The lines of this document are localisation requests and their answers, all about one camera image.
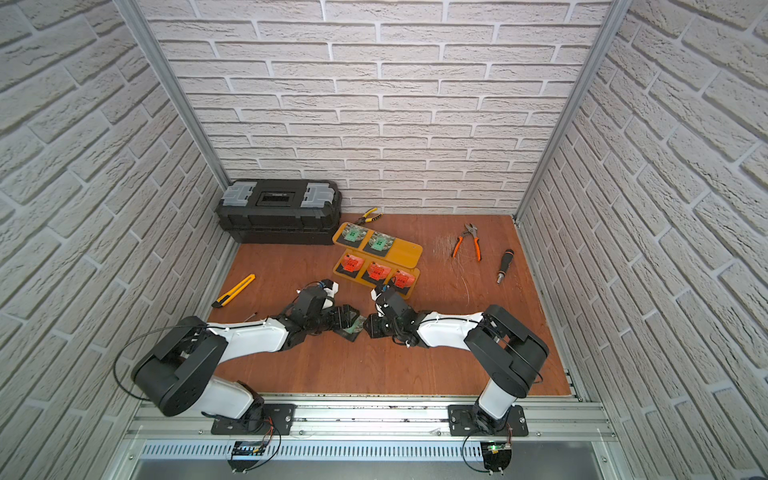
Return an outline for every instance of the black toolbox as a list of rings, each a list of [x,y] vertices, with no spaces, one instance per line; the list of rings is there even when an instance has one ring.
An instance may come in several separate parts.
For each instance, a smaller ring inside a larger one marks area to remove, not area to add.
[[[341,192],[327,180],[238,180],[216,213],[239,243],[333,245]]]

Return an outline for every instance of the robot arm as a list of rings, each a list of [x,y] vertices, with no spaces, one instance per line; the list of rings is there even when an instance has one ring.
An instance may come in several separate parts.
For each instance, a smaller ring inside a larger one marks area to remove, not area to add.
[[[236,419],[245,432],[264,420],[263,399],[239,383],[214,376],[217,365],[238,356],[290,349],[327,330],[350,328],[359,312],[333,306],[338,285],[330,280],[303,289],[283,312],[256,322],[205,323],[182,319],[131,372],[131,379],[166,416],[188,409]],[[487,435],[504,431],[511,406],[528,394],[549,349],[527,327],[497,305],[472,315],[416,312],[394,290],[374,290],[378,315],[364,328],[371,338],[425,348],[469,350],[490,375],[475,403],[475,426]]]
[[[378,317],[365,328],[372,338],[395,343],[469,350],[491,377],[473,409],[475,426],[487,435],[503,431],[509,409],[531,390],[549,348],[528,327],[498,305],[472,315],[416,312],[394,289],[374,290]]]
[[[348,305],[333,307],[338,290],[338,284],[323,280],[301,290],[279,315],[255,322],[184,318],[137,362],[131,379],[166,416],[192,409],[244,422],[257,420],[260,396],[215,376],[217,365],[251,353],[288,350],[307,334],[349,328],[359,312]]]

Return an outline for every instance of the cable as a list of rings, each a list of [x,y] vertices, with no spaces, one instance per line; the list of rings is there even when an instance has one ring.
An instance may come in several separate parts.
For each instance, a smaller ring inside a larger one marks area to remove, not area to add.
[[[466,445],[466,444],[467,444],[467,440],[469,440],[469,437],[473,436],[475,433],[477,433],[477,432],[476,432],[476,431],[475,431],[475,432],[472,432],[472,433],[470,433],[469,435],[467,435],[467,436],[464,438],[464,442],[462,443],[462,460],[464,460],[464,465],[467,465],[467,466],[468,466],[470,469],[474,470],[475,472],[480,472],[480,473],[491,473],[491,471],[490,471],[490,470],[478,470],[478,469],[476,469],[475,467],[473,467],[472,465],[470,465],[470,464],[467,462],[467,458],[466,458],[466,456],[464,455],[464,445]]]
[[[151,399],[147,399],[147,398],[144,398],[143,396],[138,396],[138,395],[135,395],[135,394],[131,393],[130,390],[126,389],[123,386],[123,384],[120,383],[120,379],[118,378],[118,360],[120,359],[120,357],[123,354],[123,352],[125,351],[125,349],[128,348],[132,343],[134,343],[134,342],[136,342],[138,340],[141,340],[144,337],[148,337],[149,335],[152,335],[153,333],[162,332],[164,330],[182,328],[182,327],[183,328],[207,328],[207,325],[206,326],[202,326],[202,325],[196,325],[196,326],[190,326],[190,325],[164,326],[162,328],[154,329],[154,330],[151,330],[150,332],[146,332],[146,333],[144,333],[142,335],[139,335],[136,338],[134,338],[133,340],[131,340],[130,342],[128,342],[125,345],[123,345],[123,348],[121,348],[120,351],[118,352],[118,354],[114,356],[114,361],[112,362],[112,376],[114,377],[114,381],[118,384],[118,387],[120,387],[120,390],[122,390],[123,392],[126,392],[129,396],[132,396],[135,399],[145,400],[147,402],[151,402],[152,401]]]
[[[504,339],[504,337],[503,337],[503,336],[499,335],[499,332],[498,332],[498,331],[494,330],[494,333],[496,334],[496,336],[497,336],[499,339]],[[531,385],[529,385],[529,386],[528,386],[528,388],[529,388],[529,389],[530,389],[532,386],[534,386],[534,385],[537,385],[537,384],[539,384],[539,383],[544,383],[544,376],[543,376],[543,375],[542,375],[542,374],[541,374],[541,373],[540,373],[540,372],[539,372],[537,369],[533,368],[533,365],[531,365],[531,363],[529,363],[529,362],[528,362],[528,360],[526,360],[526,359],[525,359],[525,357],[524,357],[523,355],[520,355],[520,353],[519,353],[517,350],[515,350],[515,348],[514,348],[512,345],[510,345],[508,342],[504,341],[504,347],[505,347],[505,348],[509,348],[509,349],[510,349],[510,350],[511,350],[511,351],[512,351],[512,352],[513,352],[515,355],[519,356],[519,357],[520,357],[520,360],[522,360],[523,362],[525,362],[525,365],[527,365],[529,369],[531,369],[531,370],[533,370],[534,372],[536,372],[536,376],[537,376],[538,378],[540,378],[540,379],[541,379],[541,380],[539,380],[538,382],[533,382]]]
[[[318,285],[323,285],[323,282],[319,282],[319,281],[315,280],[314,282],[309,282],[308,284],[303,286],[301,290],[304,290],[305,288],[307,288],[308,286],[312,285],[313,283],[317,283]],[[288,310],[290,310],[290,308],[296,304],[296,301],[299,299],[299,295],[296,295],[293,298],[293,300],[291,300],[291,302],[288,305],[286,305],[286,307],[283,309],[283,311],[278,313],[277,315],[278,316],[285,315],[288,312]]]
[[[264,460],[261,463],[257,463],[253,467],[246,468],[245,470],[243,470],[243,473],[250,472],[251,470],[255,470],[255,469],[259,468],[259,467],[265,466],[268,463],[268,461],[273,459],[273,458],[275,458],[275,455],[277,455],[277,453],[280,451],[280,447],[283,445],[283,436],[280,434],[280,430],[278,430],[277,427],[275,426],[275,424],[272,422],[272,417],[270,417],[270,423],[272,424],[272,428],[274,429],[274,431],[277,432],[277,439],[278,439],[277,449],[275,450],[275,452],[267,460]]]
[[[424,325],[425,323],[437,322],[439,320],[463,320],[465,322],[477,323],[478,325],[480,324],[480,322],[478,322],[477,320],[473,320],[473,319],[463,319],[463,318],[459,318],[457,316],[441,316],[440,318],[436,318],[436,319],[423,320],[419,324],[419,326]]]
[[[171,329],[187,328],[187,329],[219,329],[219,330],[226,330],[226,329],[241,329],[241,328],[246,328],[246,327],[251,327],[251,326],[253,326],[253,325],[241,325],[241,326],[227,327],[227,326],[213,326],[213,325],[208,325],[206,323],[205,325],[172,325],[172,326],[164,326],[164,327],[161,327],[159,329],[151,330],[149,332],[146,332],[146,333],[143,333],[143,334],[137,336],[136,338],[132,339],[131,341],[129,341],[128,343],[123,345],[123,348],[121,348],[120,351],[118,352],[118,354],[114,356],[114,360],[112,362],[112,376],[114,377],[115,383],[117,383],[118,387],[120,387],[120,390],[122,390],[123,392],[127,393],[129,396],[131,396],[131,397],[133,397],[135,399],[144,400],[146,402],[151,402],[152,401],[151,399],[145,398],[143,396],[135,395],[130,390],[126,389],[123,386],[123,384],[120,382],[120,379],[118,378],[118,360],[123,355],[123,352],[126,350],[126,348],[128,348],[132,343],[137,342],[138,340],[141,340],[141,339],[143,339],[145,337],[148,337],[149,335],[152,335],[153,333],[163,332],[165,330],[171,330]]]

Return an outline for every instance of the yellow-handled pliers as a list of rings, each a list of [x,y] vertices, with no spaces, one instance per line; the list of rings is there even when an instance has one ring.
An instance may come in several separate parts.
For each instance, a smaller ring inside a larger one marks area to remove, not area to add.
[[[472,235],[472,237],[475,239],[475,253],[477,253],[478,256],[478,262],[480,261],[480,239],[478,238],[478,228],[475,227],[472,223],[465,223],[464,228],[467,229],[458,236],[458,240],[456,241],[456,246],[453,247],[453,255],[451,255],[452,258],[456,258],[456,254],[458,253],[458,248],[462,245],[462,241],[464,241],[465,235]]]
[[[365,212],[362,217],[358,218],[355,222],[355,225],[365,225],[366,223],[371,223],[377,221],[379,218],[383,217],[384,214],[374,214],[379,208],[374,207],[367,212]]]
[[[221,308],[222,306],[227,305],[234,297],[237,296],[238,293],[242,292],[245,287],[248,286],[249,283],[253,282],[253,280],[256,278],[256,275],[253,275],[252,273],[243,278],[240,283],[232,287],[232,290],[229,292],[226,292],[224,295],[220,296],[215,302],[211,303],[211,306],[213,308]]]

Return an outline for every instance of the vent grille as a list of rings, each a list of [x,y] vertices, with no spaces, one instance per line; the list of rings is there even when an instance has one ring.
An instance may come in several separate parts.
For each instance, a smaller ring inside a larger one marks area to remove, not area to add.
[[[147,440],[142,459],[228,459],[234,440]],[[277,443],[267,447],[271,456]],[[462,444],[437,442],[357,442],[340,440],[283,440],[274,460],[356,460],[393,462],[460,462]],[[480,442],[470,441],[464,447],[467,461],[482,462]]]

